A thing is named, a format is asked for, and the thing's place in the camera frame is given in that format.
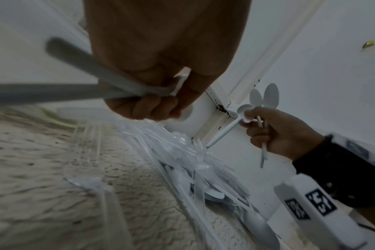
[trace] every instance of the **black sleeve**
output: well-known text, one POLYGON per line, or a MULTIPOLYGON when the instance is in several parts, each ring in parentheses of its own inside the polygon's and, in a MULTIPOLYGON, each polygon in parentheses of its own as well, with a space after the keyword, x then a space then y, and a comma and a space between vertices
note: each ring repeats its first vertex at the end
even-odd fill
POLYGON ((353 208, 375 206, 375 166, 331 142, 293 161, 297 173, 315 179, 333 198, 353 208))

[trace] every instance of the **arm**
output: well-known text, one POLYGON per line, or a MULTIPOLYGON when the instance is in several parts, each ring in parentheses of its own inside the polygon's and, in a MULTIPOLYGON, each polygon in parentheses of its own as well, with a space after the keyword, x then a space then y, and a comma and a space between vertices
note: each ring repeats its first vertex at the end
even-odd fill
POLYGON ((356 208, 375 225, 375 166, 368 162, 370 153, 366 149, 351 141, 348 149, 340 146, 332 136, 324 137, 300 119, 278 110, 256 108, 246 116, 260 116, 270 125, 270 129, 261 129, 256 123, 242 124, 248 128, 252 144, 261 147, 267 142, 269 152, 293 160, 297 173, 311 176, 333 198, 356 208))

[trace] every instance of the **white spoon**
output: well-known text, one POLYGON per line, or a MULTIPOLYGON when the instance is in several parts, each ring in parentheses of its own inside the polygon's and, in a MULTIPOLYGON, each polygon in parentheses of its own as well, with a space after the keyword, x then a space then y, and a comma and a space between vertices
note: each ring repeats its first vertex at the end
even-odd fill
MULTIPOLYGON (((279 104, 278 87, 275 83, 270 83, 265 90, 265 94, 263 95, 263 107, 275 109, 277 108, 278 104, 279 104)), ((268 127, 269 127, 269 124, 267 123, 267 120, 265 120, 265 128, 268 128, 268 127)), ((264 143, 264 146, 262 144, 262 150, 263 150, 264 157, 267 159, 267 143, 264 143)))
POLYGON ((238 117, 235 119, 232 123, 227 125, 220 133, 216 134, 214 138, 212 138, 209 143, 207 144, 206 148, 212 147, 217 141, 219 141, 223 136, 225 136, 230 130, 232 130, 241 120, 248 123, 251 122, 251 120, 247 119, 244 115, 245 110, 253 109, 253 107, 249 104, 244 104, 241 107, 237 109, 238 117))
MULTIPOLYGON (((249 102, 254 107, 260 107, 263 105, 262 95, 259 93, 257 89, 252 89, 251 92, 249 93, 249 102)), ((262 120, 260 119, 259 116, 257 117, 257 120, 258 120, 258 127, 262 128, 263 127, 262 120)), ((267 144, 262 143, 262 156, 260 159, 260 168, 263 168, 265 159, 267 159, 267 144)))

